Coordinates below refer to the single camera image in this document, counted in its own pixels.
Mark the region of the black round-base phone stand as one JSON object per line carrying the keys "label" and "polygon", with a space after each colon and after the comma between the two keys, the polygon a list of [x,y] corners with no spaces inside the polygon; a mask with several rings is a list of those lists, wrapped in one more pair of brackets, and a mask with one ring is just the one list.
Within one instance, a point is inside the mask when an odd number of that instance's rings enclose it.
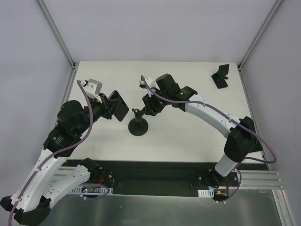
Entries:
{"label": "black round-base phone stand", "polygon": [[148,131],[148,122],[143,118],[145,114],[145,107],[141,110],[139,109],[132,109],[134,113],[134,118],[128,124],[129,132],[134,136],[142,136]]}

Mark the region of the purple black phone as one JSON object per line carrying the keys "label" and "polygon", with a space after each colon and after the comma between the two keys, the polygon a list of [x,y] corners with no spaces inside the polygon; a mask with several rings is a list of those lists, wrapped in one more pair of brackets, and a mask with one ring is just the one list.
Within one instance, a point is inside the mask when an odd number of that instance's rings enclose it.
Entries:
{"label": "purple black phone", "polygon": [[111,114],[119,122],[123,121],[129,111],[129,107],[127,106],[119,92],[117,90],[114,90],[108,97],[108,100]]}

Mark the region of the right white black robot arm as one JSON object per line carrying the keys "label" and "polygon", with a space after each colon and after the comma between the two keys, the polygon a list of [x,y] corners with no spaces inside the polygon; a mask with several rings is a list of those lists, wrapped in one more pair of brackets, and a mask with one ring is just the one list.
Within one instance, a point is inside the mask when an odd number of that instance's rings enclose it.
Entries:
{"label": "right white black robot arm", "polygon": [[140,88],[147,90],[142,98],[146,115],[156,116],[165,106],[171,105],[197,116],[226,138],[223,156],[214,169],[202,177],[206,185],[214,188],[224,185],[231,171],[249,153],[263,150],[259,139],[254,135],[254,122],[250,117],[234,117],[206,103],[194,89],[188,86],[180,88],[170,74],[164,74],[156,80],[142,76],[139,83]]}

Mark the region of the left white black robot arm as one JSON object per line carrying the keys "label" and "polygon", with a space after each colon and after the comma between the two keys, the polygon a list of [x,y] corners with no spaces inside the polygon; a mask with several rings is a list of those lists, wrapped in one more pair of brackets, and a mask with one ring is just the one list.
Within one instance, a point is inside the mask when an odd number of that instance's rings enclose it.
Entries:
{"label": "left white black robot arm", "polygon": [[127,105],[114,91],[110,97],[100,93],[85,96],[86,106],[77,100],[69,100],[57,114],[57,125],[50,131],[40,156],[27,180],[11,195],[1,199],[1,207],[8,211],[8,225],[12,221],[23,226],[37,226],[49,215],[51,209],[73,188],[87,184],[104,187],[101,167],[92,159],[85,158],[63,179],[50,185],[55,172],[67,161],[92,130],[99,118],[122,121],[128,112]]}

